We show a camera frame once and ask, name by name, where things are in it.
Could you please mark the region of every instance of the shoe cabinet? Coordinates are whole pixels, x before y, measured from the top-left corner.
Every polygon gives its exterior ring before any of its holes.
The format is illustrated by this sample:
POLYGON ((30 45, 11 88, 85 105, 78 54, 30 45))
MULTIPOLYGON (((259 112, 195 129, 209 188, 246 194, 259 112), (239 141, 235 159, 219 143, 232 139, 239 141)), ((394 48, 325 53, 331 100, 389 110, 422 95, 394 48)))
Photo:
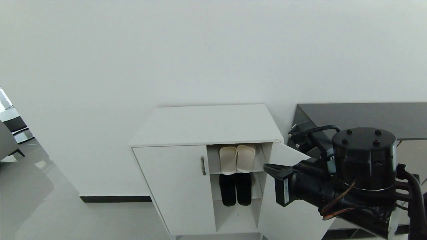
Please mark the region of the shoe cabinet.
POLYGON ((265 105, 216 105, 157 108, 129 146, 171 239, 239 233, 269 240, 321 239, 332 221, 322 221, 317 208, 303 201, 281 207, 274 180, 263 171, 265 163, 294 165, 308 158, 283 141, 265 105), (219 149, 245 143, 257 146, 252 203, 226 207, 219 149))

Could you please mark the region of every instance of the cabinet top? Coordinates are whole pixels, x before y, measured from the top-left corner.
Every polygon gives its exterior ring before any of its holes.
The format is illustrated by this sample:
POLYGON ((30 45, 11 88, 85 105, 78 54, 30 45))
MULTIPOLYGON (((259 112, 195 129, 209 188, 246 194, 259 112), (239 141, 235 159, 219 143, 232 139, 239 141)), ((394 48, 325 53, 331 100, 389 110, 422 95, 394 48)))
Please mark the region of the cabinet top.
POLYGON ((264 104, 157 108, 129 143, 183 146, 283 142, 264 104))

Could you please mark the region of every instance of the black baseboard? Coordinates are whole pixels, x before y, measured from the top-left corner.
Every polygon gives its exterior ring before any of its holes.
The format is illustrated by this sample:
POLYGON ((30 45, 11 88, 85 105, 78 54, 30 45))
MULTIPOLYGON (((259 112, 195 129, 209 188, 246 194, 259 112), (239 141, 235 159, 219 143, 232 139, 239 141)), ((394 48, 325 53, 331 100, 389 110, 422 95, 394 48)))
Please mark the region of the black baseboard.
POLYGON ((83 202, 153 202, 150 196, 80 196, 83 202))

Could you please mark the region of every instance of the cabinet door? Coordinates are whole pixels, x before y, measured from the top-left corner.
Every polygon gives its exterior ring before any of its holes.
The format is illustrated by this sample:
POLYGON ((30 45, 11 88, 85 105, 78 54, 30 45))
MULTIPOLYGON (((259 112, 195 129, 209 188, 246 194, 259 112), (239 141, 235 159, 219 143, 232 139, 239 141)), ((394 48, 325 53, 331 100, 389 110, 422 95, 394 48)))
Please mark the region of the cabinet door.
POLYGON ((216 232, 206 146, 133 148, 171 235, 216 232))
MULTIPOLYGON (((270 163, 293 166, 309 156, 281 143, 273 143, 270 163)), ((274 179, 267 176, 259 231, 268 240, 321 240, 333 220, 323 221, 317 207, 296 200, 286 207, 276 203, 274 179)))

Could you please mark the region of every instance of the chair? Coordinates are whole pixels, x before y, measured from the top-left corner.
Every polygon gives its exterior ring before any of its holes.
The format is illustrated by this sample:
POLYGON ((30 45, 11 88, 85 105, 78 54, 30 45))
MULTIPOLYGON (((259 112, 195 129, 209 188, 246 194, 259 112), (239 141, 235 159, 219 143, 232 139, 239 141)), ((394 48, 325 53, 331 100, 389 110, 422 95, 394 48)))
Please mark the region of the chair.
POLYGON ((0 160, 14 153, 25 155, 19 150, 19 145, 10 130, 3 122, 0 122, 0 160))

